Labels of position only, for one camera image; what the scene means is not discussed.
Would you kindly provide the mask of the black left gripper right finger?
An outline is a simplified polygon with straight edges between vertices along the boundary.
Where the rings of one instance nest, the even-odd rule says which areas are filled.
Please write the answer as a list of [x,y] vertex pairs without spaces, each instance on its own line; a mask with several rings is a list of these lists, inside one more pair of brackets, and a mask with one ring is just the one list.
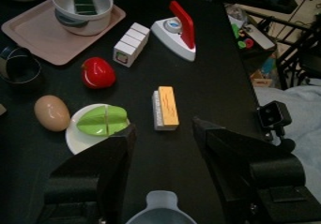
[[321,224],[321,202],[292,151],[199,118],[191,127],[226,223]]

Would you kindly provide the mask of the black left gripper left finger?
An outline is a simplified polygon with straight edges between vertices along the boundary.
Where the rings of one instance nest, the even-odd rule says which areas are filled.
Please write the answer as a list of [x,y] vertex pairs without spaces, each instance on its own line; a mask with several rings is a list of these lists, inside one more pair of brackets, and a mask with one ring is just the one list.
[[130,124],[59,166],[36,224],[120,224],[135,139]]

